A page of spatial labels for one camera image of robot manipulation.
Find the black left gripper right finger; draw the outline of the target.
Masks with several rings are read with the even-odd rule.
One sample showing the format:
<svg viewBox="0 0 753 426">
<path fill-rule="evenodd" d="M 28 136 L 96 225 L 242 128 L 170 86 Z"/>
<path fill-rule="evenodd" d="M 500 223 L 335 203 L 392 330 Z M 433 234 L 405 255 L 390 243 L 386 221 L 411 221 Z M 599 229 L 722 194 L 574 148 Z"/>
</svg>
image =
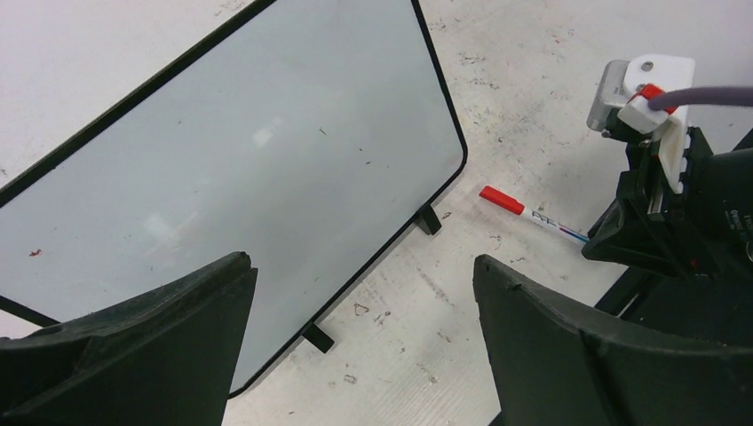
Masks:
<svg viewBox="0 0 753 426">
<path fill-rule="evenodd" d="M 497 425 L 749 425 L 752 343 L 663 333 L 582 304 L 488 255 L 472 287 Z"/>
</svg>

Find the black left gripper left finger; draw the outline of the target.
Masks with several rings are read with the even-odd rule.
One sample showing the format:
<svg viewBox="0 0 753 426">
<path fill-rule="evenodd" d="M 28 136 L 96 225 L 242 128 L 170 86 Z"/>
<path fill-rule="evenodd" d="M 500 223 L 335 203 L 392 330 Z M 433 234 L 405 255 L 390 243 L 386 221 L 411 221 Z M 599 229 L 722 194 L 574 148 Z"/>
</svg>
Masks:
<svg viewBox="0 0 753 426">
<path fill-rule="evenodd" d="M 4 425 L 219 425 L 258 271 L 234 252 L 197 271 L 1 341 Z"/>
</svg>

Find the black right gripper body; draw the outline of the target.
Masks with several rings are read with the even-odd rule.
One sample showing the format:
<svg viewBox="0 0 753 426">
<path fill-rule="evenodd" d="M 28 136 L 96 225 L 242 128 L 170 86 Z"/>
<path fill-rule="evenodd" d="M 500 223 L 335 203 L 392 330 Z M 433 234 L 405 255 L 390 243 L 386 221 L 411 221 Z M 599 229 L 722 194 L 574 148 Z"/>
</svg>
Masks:
<svg viewBox="0 0 753 426">
<path fill-rule="evenodd" d="M 752 135 L 714 154 L 692 127 L 682 158 L 681 193 L 673 193 L 658 143 L 624 127 L 604 137 L 626 143 L 629 168 L 613 202 L 588 232 L 589 260 L 623 264 L 672 278 L 752 277 Z"/>
</svg>

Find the red capped whiteboard marker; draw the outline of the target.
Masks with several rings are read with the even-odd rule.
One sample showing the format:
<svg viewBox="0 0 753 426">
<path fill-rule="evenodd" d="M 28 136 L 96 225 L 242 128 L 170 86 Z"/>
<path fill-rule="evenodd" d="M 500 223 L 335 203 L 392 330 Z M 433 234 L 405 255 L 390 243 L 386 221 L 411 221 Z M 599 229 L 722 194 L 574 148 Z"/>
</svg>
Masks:
<svg viewBox="0 0 753 426">
<path fill-rule="evenodd" d="M 590 239 L 569 228 L 566 225 L 561 224 L 559 221 L 551 219 L 545 216 L 539 211 L 534 211 L 528 208 L 526 205 L 511 197 L 510 195 L 499 191 L 493 186 L 484 186 L 479 193 L 479 197 L 483 200 L 489 201 L 497 207 L 504 209 L 516 217 L 521 217 L 527 221 L 534 223 L 547 230 L 548 232 L 557 234 L 567 240 L 573 241 L 575 244 L 584 245 Z"/>
</svg>

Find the black framed small whiteboard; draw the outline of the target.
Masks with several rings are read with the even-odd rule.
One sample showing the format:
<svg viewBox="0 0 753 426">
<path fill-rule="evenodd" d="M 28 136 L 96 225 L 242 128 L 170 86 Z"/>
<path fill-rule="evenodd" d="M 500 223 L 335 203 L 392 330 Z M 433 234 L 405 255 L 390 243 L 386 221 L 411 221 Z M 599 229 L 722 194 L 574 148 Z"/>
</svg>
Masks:
<svg viewBox="0 0 753 426">
<path fill-rule="evenodd" d="M 3 188 L 1 296 L 65 322 L 243 251 L 236 395 L 467 154 L 418 2 L 256 1 Z"/>
</svg>

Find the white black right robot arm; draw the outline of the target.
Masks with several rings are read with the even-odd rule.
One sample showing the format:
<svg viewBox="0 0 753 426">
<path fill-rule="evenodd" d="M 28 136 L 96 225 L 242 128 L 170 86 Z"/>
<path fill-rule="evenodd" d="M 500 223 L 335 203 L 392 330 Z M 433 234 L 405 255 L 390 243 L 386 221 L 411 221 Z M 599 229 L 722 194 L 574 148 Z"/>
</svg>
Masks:
<svg viewBox="0 0 753 426">
<path fill-rule="evenodd" d="M 752 343 L 752 137 L 714 154 L 688 131 L 682 193 L 658 149 L 628 144 L 629 168 L 588 233 L 587 259 L 626 266 L 597 308 L 623 320 L 727 345 Z"/>
</svg>

